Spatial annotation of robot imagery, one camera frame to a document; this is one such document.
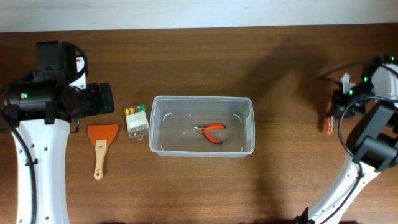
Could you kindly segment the orange holder of drill bits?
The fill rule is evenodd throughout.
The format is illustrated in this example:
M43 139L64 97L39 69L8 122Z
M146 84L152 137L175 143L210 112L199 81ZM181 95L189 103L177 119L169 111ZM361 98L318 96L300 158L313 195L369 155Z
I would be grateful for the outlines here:
M331 136L333 134L334 117L333 117L333 115L330 115L331 110L332 110L332 102L329 102L328 111L326 114L327 121L326 121L326 129L325 129L327 136Z

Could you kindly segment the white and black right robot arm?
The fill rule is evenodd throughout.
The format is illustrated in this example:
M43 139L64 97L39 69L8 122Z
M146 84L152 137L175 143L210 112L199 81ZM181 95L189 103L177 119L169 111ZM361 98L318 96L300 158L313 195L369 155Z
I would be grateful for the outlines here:
M294 223L341 223L362 189L397 165L397 57L380 55L361 61L361 81L345 73L337 82L326 114L326 133L336 131L347 155L328 190Z

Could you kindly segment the red handled small pliers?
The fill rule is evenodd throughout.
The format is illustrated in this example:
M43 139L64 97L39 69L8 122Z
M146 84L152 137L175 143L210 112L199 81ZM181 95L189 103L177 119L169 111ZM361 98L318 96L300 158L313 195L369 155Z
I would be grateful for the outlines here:
M203 135L207 140L209 140L209 142L211 142L213 144L216 144L216 145L223 144L222 140L219 140L213 136L213 134L216 131L226 129L226 126L223 124L211 124L208 126L194 126L192 129L194 130L194 132Z

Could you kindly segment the clear plastic storage container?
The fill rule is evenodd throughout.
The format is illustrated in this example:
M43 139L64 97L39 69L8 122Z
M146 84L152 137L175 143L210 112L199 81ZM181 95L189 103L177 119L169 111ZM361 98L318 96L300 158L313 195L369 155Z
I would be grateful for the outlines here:
M223 124L216 145L194 126ZM255 150L256 129L251 99L227 96L157 96L152 104L150 150L160 156L240 158Z

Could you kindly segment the orange scraper with wooden handle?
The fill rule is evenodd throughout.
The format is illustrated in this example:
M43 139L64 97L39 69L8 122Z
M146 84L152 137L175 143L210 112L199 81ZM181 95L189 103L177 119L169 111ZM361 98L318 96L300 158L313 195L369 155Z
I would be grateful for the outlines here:
M95 147L96 164L94 178L101 180L104 176L104 160L108 146L113 142L118 132L117 124L97 124L88 126L90 143Z

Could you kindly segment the clear case of coloured screwdrivers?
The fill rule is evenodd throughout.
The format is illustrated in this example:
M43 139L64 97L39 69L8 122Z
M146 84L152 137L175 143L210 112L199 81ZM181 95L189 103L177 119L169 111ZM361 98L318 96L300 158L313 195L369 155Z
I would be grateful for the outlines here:
M144 104L130 106L124 109L127 132L130 138L143 140L149 133L146 107Z

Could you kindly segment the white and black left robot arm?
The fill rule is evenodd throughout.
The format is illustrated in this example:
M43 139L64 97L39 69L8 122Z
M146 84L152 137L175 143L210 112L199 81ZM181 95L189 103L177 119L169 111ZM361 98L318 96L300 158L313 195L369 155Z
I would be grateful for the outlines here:
M36 45L37 68L5 87L1 116L17 153L17 223L69 223L65 157L70 123L114 112L109 83L86 82L77 45Z

